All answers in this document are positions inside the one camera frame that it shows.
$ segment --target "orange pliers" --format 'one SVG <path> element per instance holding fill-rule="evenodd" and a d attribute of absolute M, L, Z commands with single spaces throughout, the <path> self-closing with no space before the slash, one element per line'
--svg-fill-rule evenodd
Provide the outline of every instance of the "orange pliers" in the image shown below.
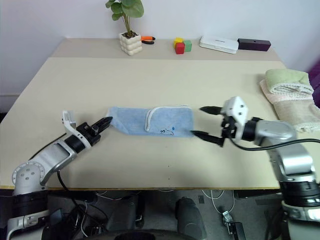
<path fill-rule="evenodd" d="M 154 36 L 141 36 L 141 42 L 143 44 L 149 44 L 149 45 L 154 44 L 155 41 L 153 40 L 156 40 Z"/>

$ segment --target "table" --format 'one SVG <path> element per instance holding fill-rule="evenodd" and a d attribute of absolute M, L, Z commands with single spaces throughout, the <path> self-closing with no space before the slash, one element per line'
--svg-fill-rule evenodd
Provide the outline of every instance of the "table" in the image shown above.
<path fill-rule="evenodd" d="M 15 167 L 64 133 L 63 110 L 73 110 L 79 125 L 93 124 L 113 106 L 187 104 L 194 112 L 194 129 L 219 136 L 222 117 L 198 108 L 222 106 L 230 97 L 241 96 L 249 108 L 248 118 L 276 120 L 259 81 L 266 70 L 284 67 L 272 49 L 228 54 L 201 48 L 194 40 L 191 52 L 176 55 L 172 40 L 156 40 L 130 57 L 116 39 L 65 39 L 0 125 L 0 187 L 13 188 Z M 319 173 L 319 146 L 304 146 Z M 74 189 L 279 187 L 265 151 L 246 152 L 227 140 L 221 148 L 197 137 L 125 135 L 112 127 L 101 134 L 97 145 L 65 167 L 61 176 Z M 48 186 L 61 187 L 55 174 Z"/>

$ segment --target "light blue cloth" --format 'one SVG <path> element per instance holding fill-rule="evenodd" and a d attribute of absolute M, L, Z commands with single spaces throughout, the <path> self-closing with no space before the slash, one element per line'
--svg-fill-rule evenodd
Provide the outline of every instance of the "light blue cloth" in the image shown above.
<path fill-rule="evenodd" d="M 111 107 L 111 125 L 128 135 L 193 137 L 194 118 L 188 106 L 163 106 L 152 109 Z"/>

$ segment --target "stacked towels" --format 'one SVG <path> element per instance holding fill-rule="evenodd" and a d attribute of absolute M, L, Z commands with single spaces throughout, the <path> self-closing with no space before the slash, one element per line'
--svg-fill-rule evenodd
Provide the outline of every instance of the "stacked towels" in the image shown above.
<path fill-rule="evenodd" d="M 313 101 L 314 90 L 306 72 L 270 69 L 260 86 L 280 120 L 292 124 L 298 132 L 320 131 L 320 109 Z"/>

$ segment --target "red block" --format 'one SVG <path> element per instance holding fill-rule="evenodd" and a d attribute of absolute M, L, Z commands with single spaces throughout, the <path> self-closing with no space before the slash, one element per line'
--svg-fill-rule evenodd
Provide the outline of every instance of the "red block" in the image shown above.
<path fill-rule="evenodd" d="M 177 42 L 175 45 L 175 53 L 176 54 L 184 54 L 185 53 L 185 44 L 183 42 Z"/>

